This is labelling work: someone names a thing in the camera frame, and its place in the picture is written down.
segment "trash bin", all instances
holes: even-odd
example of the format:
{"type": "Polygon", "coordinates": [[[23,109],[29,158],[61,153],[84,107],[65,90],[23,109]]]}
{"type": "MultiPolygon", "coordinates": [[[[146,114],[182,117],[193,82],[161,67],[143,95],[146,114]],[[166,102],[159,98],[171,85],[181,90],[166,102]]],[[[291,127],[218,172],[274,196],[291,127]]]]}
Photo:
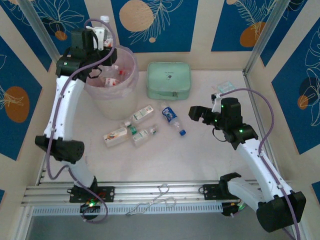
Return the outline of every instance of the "trash bin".
{"type": "MultiPolygon", "coordinates": [[[[124,46],[117,46],[117,60],[114,65],[126,73],[124,80],[107,86],[98,78],[87,78],[84,89],[89,93],[102,114],[110,120],[122,120],[133,114],[138,105],[137,82],[139,78],[137,59],[133,52],[124,46]]],[[[96,76],[100,70],[94,69],[90,76],[96,76]]]]}

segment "green zipper pouch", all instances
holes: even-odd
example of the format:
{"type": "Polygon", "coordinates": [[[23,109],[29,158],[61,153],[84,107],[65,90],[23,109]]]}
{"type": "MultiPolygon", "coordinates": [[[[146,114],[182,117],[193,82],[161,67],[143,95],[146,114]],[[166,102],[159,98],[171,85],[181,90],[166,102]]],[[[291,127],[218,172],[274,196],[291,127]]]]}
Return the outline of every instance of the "green zipper pouch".
{"type": "Polygon", "coordinates": [[[190,66],[184,62],[151,62],[146,86],[151,99],[185,100],[191,89],[190,66]]]}

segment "purple cable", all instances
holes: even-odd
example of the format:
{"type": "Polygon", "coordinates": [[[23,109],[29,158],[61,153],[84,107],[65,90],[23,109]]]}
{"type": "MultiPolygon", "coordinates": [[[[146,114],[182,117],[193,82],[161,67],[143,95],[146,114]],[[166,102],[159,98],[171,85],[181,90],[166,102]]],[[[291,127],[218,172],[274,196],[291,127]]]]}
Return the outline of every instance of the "purple cable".
{"type": "MultiPolygon", "coordinates": [[[[54,111],[54,115],[53,115],[53,120],[52,120],[52,127],[51,127],[51,135],[50,135],[50,138],[49,138],[49,143],[48,143],[48,149],[45,153],[45,161],[46,161],[46,167],[47,167],[47,172],[48,172],[48,175],[49,175],[49,178],[51,180],[55,180],[57,179],[57,177],[61,174],[61,172],[68,167],[68,165],[65,165],[63,166],[57,173],[56,176],[52,176],[52,173],[51,173],[51,169],[50,169],[50,151],[51,151],[51,146],[52,146],[52,142],[53,142],[53,139],[54,139],[54,134],[55,134],[55,128],[56,128],[56,123],[57,123],[57,117],[58,117],[58,112],[59,112],[59,108],[60,108],[60,104],[61,104],[61,101],[62,101],[62,96],[64,95],[65,93],[65,90],[68,86],[68,84],[70,83],[70,81],[72,80],[72,78],[77,75],[78,73],[80,73],[81,71],[85,70],[85,69],[89,69],[89,68],[92,68],[92,67],[95,67],[101,63],[103,63],[105,60],[107,60],[111,55],[112,53],[114,52],[115,50],[115,45],[116,45],[116,35],[115,33],[112,31],[111,27],[109,26],[108,23],[100,20],[100,19],[96,19],[96,18],[90,18],[88,19],[87,21],[85,21],[84,23],[84,27],[86,27],[88,25],[88,23],[90,22],[99,22],[103,25],[105,25],[108,30],[110,31],[111,35],[112,35],[112,39],[113,39],[113,44],[112,44],[112,48],[110,50],[110,52],[107,54],[107,56],[105,56],[104,58],[102,58],[101,60],[99,61],[96,61],[94,63],[91,63],[89,65],[86,65],[84,67],[81,67],[79,69],[77,69],[76,71],[74,71],[70,76],[69,78],[67,79],[67,81],[65,82],[65,84],[63,85],[62,89],[61,89],[61,93],[60,93],[60,96],[58,98],[58,101],[56,103],[56,107],[55,107],[55,111],[54,111]]],[[[75,178],[75,176],[72,174],[71,170],[69,169],[69,173],[71,175],[71,177],[81,186],[83,187],[85,190],[87,190],[90,194],[93,194],[97,199],[99,199],[101,201],[101,203],[105,206],[105,209],[106,209],[106,215],[105,217],[102,219],[102,220],[99,220],[99,221],[87,221],[88,223],[100,223],[101,221],[103,221],[107,215],[108,215],[108,208],[107,208],[107,205],[106,203],[99,197],[97,196],[95,193],[93,193],[90,189],[88,189],[87,187],[85,187],[81,182],[79,182],[78,179],[75,178]]]]}
{"type": "MultiPolygon", "coordinates": [[[[271,131],[273,130],[273,128],[275,126],[275,114],[274,114],[274,111],[272,109],[272,106],[271,106],[270,102],[268,101],[268,99],[266,99],[265,96],[263,96],[260,92],[252,90],[252,89],[249,89],[249,88],[238,88],[238,89],[223,93],[220,96],[222,97],[222,96],[225,96],[225,95],[228,95],[228,94],[232,94],[232,93],[238,92],[238,91],[248,91],[248,92],[252,92],[252,93],[255,93],[255,94],[259,95],[261,98],[263,98],[263,100],[266,102],[266,104],[268,105],[268,107],[270,109],[270,112],[271,112],[271,127],[270,127],[269,131],[266,133],[266,135],[262,138],[262,140],[260,142],[260,145],[259,145],[259,148],[258,148],[258,152],[259,152],[259,155],[260,155],[260,158],[261,158],[262,162],[264,163],[264,165],[266,166],[266,168],[268,169],[268,171],[270,172],[270,174],[274,178],[276,184],[281,185],[281,183],[280,183],[279,179],[277,178],[276,174],[272,171],[271,167],[269,166],[269,164],[267,163],[265,158],[261,155],[262,147],[263,147],[265,141],[267,140],[267,137],[270,135],[271,131]]],[[[285,198],[285,200],[286,200],[286,202],[287,202],[287,204],[289,206],[290,212],[291,212],[291,216],[292,216],[293,223],[294,223],[294,228],[295,228],[295,231],[296,231],[296,239],[300,240],[301,236],[300,236],[299,226],[298,226],[298,222],[297,222],[297,218],[296,218],[296,215],[295,215],[294,208],[292,207],[292,204],[291,204],[291,202],[290,202],[285,190],[283,188],[280,188],[280,190],[281,190],[282,194],[284,195],[284,198],[285,198]]]]}

